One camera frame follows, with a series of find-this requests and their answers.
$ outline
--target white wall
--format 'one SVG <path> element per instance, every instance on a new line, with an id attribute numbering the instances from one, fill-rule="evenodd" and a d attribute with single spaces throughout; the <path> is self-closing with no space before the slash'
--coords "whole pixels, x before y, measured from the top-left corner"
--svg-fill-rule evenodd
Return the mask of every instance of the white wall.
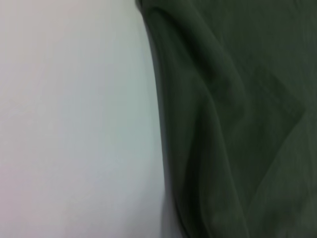
<path id="1" fill-rule="evenodd" d="M 159 238 L 155 85 L 134 0 L 0 0 L 0 237 Z"/>

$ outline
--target white background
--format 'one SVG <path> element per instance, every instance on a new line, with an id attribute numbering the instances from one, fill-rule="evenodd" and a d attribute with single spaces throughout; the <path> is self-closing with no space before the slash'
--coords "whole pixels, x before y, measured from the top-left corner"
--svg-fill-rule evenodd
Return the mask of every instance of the white background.
<path id="1" fill-rule="evenodd" d="M 163 197 L 134 0 L 0 0 L 0 238 L 159 238 Z"/>

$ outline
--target dark green shirt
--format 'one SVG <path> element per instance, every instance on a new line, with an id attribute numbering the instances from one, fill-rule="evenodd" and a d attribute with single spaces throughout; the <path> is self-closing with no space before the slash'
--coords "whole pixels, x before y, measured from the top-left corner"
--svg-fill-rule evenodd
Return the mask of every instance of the dark green shirt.
<path id="1" fill-rule="evenodd" d="M 317 237 L 317 1 L 143 0 L 141 9 L 187 237 Z"/>

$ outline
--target green cloth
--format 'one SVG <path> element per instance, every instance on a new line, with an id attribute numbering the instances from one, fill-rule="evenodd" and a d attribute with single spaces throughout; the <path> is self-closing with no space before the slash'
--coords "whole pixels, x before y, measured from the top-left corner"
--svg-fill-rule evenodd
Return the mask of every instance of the green cloth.
<path id="1" fill-rule="evenodd" d="M 140 5 L 186 236 L 317 237 L 317 1 Z"/>

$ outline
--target dark green fabric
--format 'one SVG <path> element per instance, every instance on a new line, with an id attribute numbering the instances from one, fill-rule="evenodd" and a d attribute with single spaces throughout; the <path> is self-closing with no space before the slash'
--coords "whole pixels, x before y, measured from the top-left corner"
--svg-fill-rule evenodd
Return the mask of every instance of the dark green fabric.
<path id="1" fill-rule="evenodd" d="M 317 1 L 143 0 L 188 238 L 317 237 Z"/>

